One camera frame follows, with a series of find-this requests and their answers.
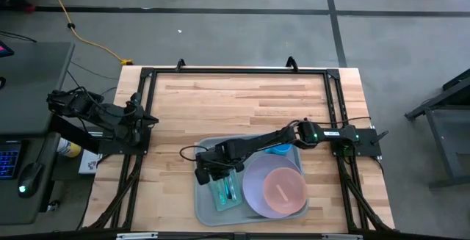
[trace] gray tray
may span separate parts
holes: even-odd
[[[231,136],[231,137],[212,137],[212,138],[205,138],[199,142],[199,145],[204,146],[206,148],[213,147],[214,145],[226,141],[227,139],[232,138],[243,138],[249,139],[256,137],[258,135],[239,135],[239,136]],[[204,152],[202,148],[195,148],[194,153]],[[260,151],[254,153],[248,160],[245,162],[245,169],[247,168],[250,163],[257,159],[260,156],[265,155],[264,151]],[[300,160],[300,152],[298,148],[292,146],[291,150],[287,153],[287,158],[294,162],[300,169],[300,172],[303,175],[302,169],[302,162]],[[236,174],[238,178],[240,186],[242,186],[243,175],[245,171],[241,171]],[[212,194],[209,189],[209,185],[199,185],[198,181],[195,179],[195,210],[196,210],[196,217],[198,218],[199,222],[207,226],[218,226],[218,225],[236,225],[242,223],[251,223],[251,222],[269,222],[272,220],[279,220],[279,219],[270,219],[263,217],[257,214],[247,203],[245,199],[243,199],[243,203],[239,206],[235,206],[225,211],[217,211],[215,209],[215,204],[212,199]],[[308,211],[308,200],[305,205],[295,214],[291,214],[286,218],[282,219],[294,219],[303,216]]]

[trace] concrete floor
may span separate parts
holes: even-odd
[[[35,0],[55,5],[55,0]],[[328,8],[326,0],[63,0],[75,6],[177,8]],[[468,11],[468,0],[335,0],[339,10]],[[301,66],[338,67],[329,16],[72,13],[77,31],[137,65],[281,66],[292,55]],[[75,41],[59,12],[24,15],[0,12],[2,30],[39,41]],[[430,191],[445,177],[427,121],[409,123],[404,113],[435,95],[440,86],[469,68],[470,18],[339,17],[348,67],[359,68],[369,113],[379,131],[383,167],[397,229],[408,233],[470,238],[470,186]],[[119,62],[100,49],[76,42],[73,60],[117,77]],[[71,65],[89,90],[117,82]],[[65,88],[71,88],[67,79]],[[113,92],[106,101],[112,101]],[[42,222],[0,227],[1,235],[73,230],[91,181],[66,183],[63,206]]]

